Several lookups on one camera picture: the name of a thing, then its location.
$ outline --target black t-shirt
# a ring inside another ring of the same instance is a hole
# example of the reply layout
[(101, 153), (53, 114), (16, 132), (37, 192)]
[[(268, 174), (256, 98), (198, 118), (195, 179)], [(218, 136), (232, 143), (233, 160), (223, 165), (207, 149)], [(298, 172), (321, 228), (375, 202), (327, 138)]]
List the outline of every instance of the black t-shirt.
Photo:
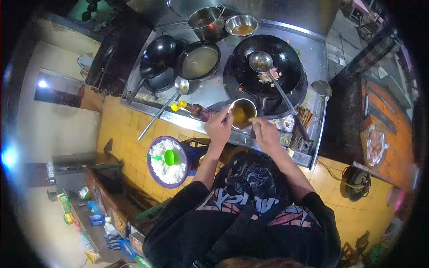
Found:
[(164, 208), (145, 238), (155, 267), (190, 267), (251, 256), (334, 267), (341, 254), (334, 212), (316, 193), (293, 204), (270, 159), (248, 154), (223, 167), (212, 191), (195, 181)]

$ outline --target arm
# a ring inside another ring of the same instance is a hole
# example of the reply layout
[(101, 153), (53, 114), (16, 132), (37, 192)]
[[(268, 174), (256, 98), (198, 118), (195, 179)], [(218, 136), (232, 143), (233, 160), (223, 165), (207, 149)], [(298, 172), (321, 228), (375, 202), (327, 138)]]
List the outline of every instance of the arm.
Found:
[(314, 192), (305, 175), (292, 161), (286, 150), (282, 148), (275, 125), (258, 117), (251, 118), (249, 121), (252, 122), (260, 149), (271, 156), (279, 170), (286, 176), (295, 203), (299, 203), (308, 193)]
[(201, 181), (207, 189), (211, 189), (219, 157), (230, 139), (232, 125), (233, 116), (228, 114), (228, 107), (213, 115), (204, 125), (211, 143), (192, 181)]

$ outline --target sauce bottle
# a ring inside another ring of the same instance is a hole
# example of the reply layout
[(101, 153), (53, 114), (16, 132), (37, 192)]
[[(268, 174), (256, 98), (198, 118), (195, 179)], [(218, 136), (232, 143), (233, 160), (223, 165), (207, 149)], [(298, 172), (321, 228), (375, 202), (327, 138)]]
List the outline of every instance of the sauce bottle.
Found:
[(200, 104), (189, 104), (183, 100), (179, 101), (178, 104), (171, 105), (171, 109), (173, 111), (178, 111), (180, 107), (190, 112), (192, 118), (198, 119), (202, 122), (207, 122), (212, 115), (217, 113), (217, 111), (202, 107)]

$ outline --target purple bowl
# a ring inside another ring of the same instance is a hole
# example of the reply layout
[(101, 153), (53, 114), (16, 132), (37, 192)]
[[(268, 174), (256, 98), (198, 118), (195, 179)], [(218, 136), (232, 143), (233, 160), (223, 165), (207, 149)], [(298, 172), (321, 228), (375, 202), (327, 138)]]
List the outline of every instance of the purple bowl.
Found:
[(173, 138), (173, 137), (171, 137), (171, 136), (161, 136), (161, 137), (158, 137), (158, 138), (156, 138), (152, 143), (151, 143), (151, 145), (149, 146), (149, 149), (148, 149), (148, 156), (150, 155), (149, 154), (149, 151), (150, 151), (150, 149), (152, 148), (152, 146), (154, 146), (155, 144), (157, 144), (158, 142), (161, 142), (161, 141), (163, 141), (163, 140), (172, 140), (172, 141), (174, 141), (177, 145), (179, 145), (179, 147), (180, 147), (180, 153), (182, 154), (182, 156), (183, 156), (183, 159), (185, 160), (185, 174), (183, 175), (183, 177), (182, 177), (182, 179), (180, 179), (180, 181), (179, 182), (177, 182), (177, 183), (175, 183), (175, 184), (166, 184), (165, 182), (163, 182), (162, 180), (160, 180), (160, 178), (155, 174), (155, 172), (154, 172), (154, 170), (153, 170), (153, 168), (152, 168), (152, 162), (151, 162), (151, 158), (150, 157), (147, 157), (147, 161), (148, 161), (148, 169), (149, 169), (149, 172), (151, 173), (151, 175), (152, 175), (152, 178), (154, 178), (154, 180), (157, 182), (157, 184), (159, 184), (160, 186), (162, 186), (162, 187), (164, 187), (164, 188), (168, 188), (168, 189), (173, 189), (173, 188), (177, 188), (177, 187), (179, 187), (180, 185), (182, 185), (182, 183), (186, 180), (186, 177), (187, 177), (187, 174), (188, 174), (188, 168), (189, 168), (189, 165), (188, 165), (188, 160), (187, 160), (187, 156), (186, 156), (186, 153), (185, 153), (185, 149), (183, 148), (183, 145), (177, 140), (177, 139), (175, 139), (175, 138)]

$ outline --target bowl of rice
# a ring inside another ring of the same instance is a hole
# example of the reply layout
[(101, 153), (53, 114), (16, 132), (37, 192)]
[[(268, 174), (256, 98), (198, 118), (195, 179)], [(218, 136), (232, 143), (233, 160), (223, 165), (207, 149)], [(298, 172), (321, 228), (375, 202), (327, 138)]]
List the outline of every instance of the bowl of rice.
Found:
[(186, 179), (188, 173), (188, 160), (185, 148), (175, 138), (170, 136), (161, 136), (156, 138), (148, 149), (148, 156), (154, 157), (161, 155), (164, 158), (166, 150), (172, 150), (177, 154), (177, 160), (174, 165), (168, 166), (164, 160), (153, 160), (148, 157), (148, 169), (152, 178), (164, 188), (177, 188)]

